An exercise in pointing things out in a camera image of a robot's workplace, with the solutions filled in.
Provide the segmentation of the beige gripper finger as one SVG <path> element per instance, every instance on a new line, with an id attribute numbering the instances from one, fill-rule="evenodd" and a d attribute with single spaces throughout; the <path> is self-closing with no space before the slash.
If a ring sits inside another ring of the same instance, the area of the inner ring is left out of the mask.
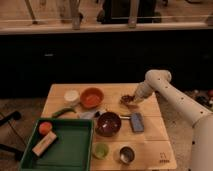
<path id="1" fill-rule="evenodd" d="M 144 101 L 144 97 L 138 96 L 138 95 L 134 95 L 134 99 L 133 99 L 134 103 L 141 103 L 143 101 Z"/>

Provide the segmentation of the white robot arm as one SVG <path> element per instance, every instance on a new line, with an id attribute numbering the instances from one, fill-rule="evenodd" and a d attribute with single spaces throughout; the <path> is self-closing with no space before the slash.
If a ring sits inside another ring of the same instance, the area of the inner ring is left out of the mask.
<path id="1" fill-rule="evenodd" d="M 213 171 L 213 112 L 170 84 L 168 70 L 149 70 L 134 91 L 134 102 L 140 103 L 158 91 L 194 129 L 190 171 Z"/>

